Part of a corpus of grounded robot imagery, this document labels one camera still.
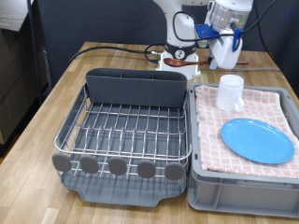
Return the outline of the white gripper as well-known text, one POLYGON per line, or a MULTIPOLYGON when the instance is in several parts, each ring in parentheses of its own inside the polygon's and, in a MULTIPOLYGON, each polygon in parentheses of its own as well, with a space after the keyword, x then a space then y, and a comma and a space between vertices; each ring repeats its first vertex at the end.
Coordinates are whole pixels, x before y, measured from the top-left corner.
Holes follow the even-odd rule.
POLYGON ((210 50, 210 56, 208 57, 209 68, 212 70, 217 67, 233 69, 242 50, 243 39, 241 37, 234 39, 232 29, 223 29, 220 34, 220 37, 208 41, 210 50))

